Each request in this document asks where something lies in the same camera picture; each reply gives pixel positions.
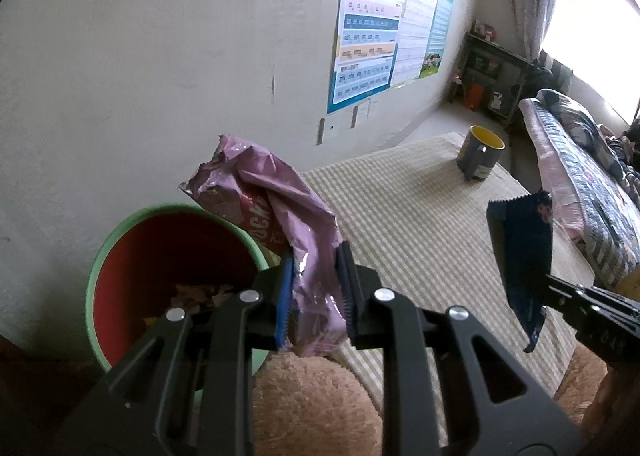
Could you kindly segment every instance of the poster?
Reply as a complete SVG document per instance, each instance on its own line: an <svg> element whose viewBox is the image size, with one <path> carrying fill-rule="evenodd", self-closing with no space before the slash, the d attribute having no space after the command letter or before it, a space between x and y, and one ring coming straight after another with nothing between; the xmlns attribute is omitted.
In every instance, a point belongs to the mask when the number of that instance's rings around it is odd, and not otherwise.
<svg viewBox="0 0 640 456"><path fill-rule="evenodd" d="M340 0L327 113L389 88L406 0Z"/></svg>
<svg viewBox="0 0 640 456"><path fill-rule="evenodd" d="M340 0L327 113L438 71L453 0Z"/></svg>
<svg viewBox="0 0 640 456"><path fill-rule="evenodd" d="M391 86L417 79L426 55L436 2L406 0L398 25L398 51Z"/></svg>
<svg viewBox="0 0 640 456"><path fill-rule="evenodd" d="M436 4L429 44L427 45L427 51L424 55L420 78L433 75L437 73L440 68L440 62L444 54L444 43L447 39L447 32L449 31L452 8L453 0L438 0Z"/></svg>

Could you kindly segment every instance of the mug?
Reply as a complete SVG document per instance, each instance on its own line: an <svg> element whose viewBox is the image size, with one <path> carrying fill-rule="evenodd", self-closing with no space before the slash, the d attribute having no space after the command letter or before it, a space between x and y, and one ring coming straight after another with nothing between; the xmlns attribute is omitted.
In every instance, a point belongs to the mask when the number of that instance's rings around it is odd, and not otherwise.
<svg viewBox="0 0 640 456"><path fill-rule="evenodd" d="M482 126L471 126L456 163L465 175L465 180L472 178L484 180L504 150L504 142L494 132Z"/></svg>

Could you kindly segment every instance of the pillow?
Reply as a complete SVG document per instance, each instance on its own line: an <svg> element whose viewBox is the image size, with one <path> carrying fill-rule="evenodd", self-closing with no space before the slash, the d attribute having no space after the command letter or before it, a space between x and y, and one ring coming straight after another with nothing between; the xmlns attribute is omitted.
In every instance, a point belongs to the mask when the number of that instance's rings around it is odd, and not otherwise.
<svg viewBox="0 0 640 456"><path fill-rule="evenodd" d="M555 90L543 89L536 98L562 124L576 144L587 151L613 178L623 183L623 168L604 140L589 112L572 98Z"/></svg>

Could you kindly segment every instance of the striped mat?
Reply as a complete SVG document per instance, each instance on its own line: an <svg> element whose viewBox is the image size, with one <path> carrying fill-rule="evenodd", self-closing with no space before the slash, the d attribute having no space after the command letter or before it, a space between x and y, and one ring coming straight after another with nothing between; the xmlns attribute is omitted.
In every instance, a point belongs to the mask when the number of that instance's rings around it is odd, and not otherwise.
<svg viewBox="0 0 640 456"><path fill-rule="evenodd" d="M574 352L574 332L551 311L535 351L522 352L527 338L507 305L485 218L489 200L527 191L501 165L485 181L465 182L455 163L462 141L457 133L437 136L303 177L334 210L358 264L375 268L384 286L416 306L465 306L553 394ZM593 281L557 224L552 273L574 284ZM358 352L347 341L340 354L382 410L382 351Z"/></svg>

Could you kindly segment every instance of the crumpled wrapper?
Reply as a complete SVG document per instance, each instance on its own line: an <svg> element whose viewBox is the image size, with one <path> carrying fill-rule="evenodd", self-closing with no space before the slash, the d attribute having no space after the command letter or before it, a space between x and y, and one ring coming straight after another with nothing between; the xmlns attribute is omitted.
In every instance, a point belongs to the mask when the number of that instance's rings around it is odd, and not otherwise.
<svg viewBox="0 0 640 456"><path fill-rule="evenodd" d="M272 252L291 246L296 262L292 307L300 356L330 353L346 338L335 249L335 215L298 173L267 149L229 134L210 162L180 189Z"/></svg>

